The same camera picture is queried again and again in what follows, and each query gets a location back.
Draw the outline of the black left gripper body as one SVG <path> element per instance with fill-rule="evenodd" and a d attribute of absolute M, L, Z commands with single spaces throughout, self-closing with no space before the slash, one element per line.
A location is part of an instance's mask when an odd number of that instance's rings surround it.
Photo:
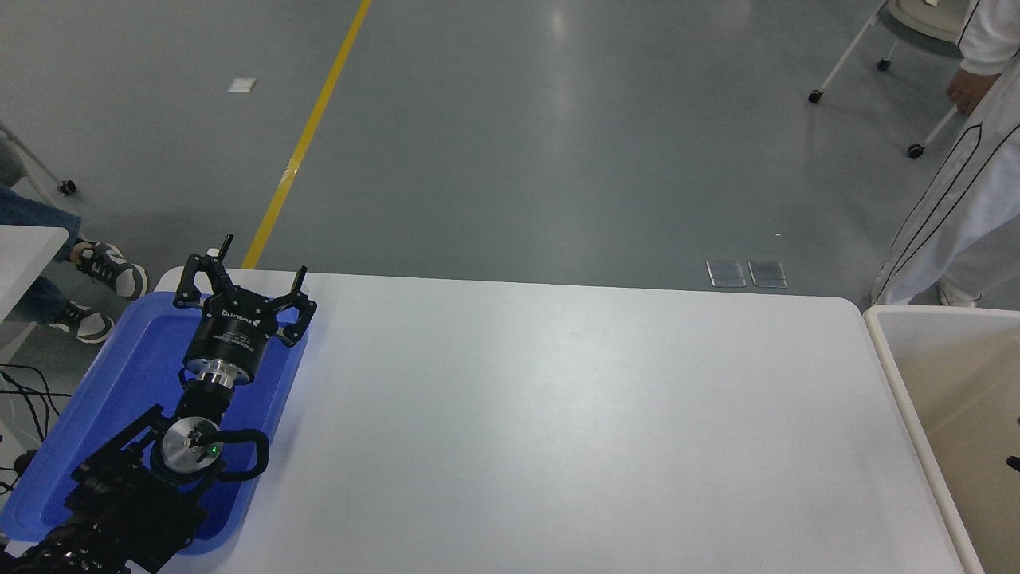
<path fill-rule="evenodd" d="M 255 293 L 211 295 L 202 301 L 199 327 L 183 356 L 183 367 L 199 374 L 212 364 L 230 364 L 237 380 L 254 380 L 270 336 L 276 334 L 277 312 L 270 300 Z"/>

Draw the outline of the person's hand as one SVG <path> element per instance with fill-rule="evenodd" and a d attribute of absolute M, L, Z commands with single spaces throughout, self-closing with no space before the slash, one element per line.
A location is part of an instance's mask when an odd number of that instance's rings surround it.
<path fill-rule="evenodd" d="M 994 83 L 1001 76 L 1001 73 L 997 75 L 979 75 L 978 73 L 968 72 L 968 70 L 959 68 L 955 75 L 948 82 L 946 87 L 946 95 L 949 101 L 953 103 L 955 109 L 959 113 L 969 116 L 980 102 L 994 87 Z"/>

